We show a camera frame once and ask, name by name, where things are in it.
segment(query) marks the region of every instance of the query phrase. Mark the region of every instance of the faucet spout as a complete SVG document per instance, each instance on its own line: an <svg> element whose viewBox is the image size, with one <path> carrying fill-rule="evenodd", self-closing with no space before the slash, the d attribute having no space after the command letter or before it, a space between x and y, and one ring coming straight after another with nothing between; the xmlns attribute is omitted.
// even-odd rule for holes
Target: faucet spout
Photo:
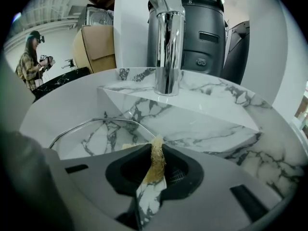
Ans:
<svg viewBox="0 0 308 231"><path fill-rule="evenodd" d="M181 0L149 0L158 20L155 92L179 93L185 10Z"/></svg>

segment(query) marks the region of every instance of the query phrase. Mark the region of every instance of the black appliance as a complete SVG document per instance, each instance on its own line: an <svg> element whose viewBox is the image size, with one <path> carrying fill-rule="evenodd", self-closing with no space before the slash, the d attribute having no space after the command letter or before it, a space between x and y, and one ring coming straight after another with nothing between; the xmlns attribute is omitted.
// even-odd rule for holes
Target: black appliance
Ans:
<svg viewBox="0 0 308 231"><path fill-rule="evenodd" d="M245 72L249 52L249 21L244 21L233 27L230 37L231 41L228 56L221 77L240 85Z"/></svg>
<svg viewBox="0 0 308 231"><path fill-rule="evenodd" d="M182 69L220 76L224 64L226 34L222 0L182 0L185 32ZM147 66L156 65L157 18L149 3Z"/></svg>

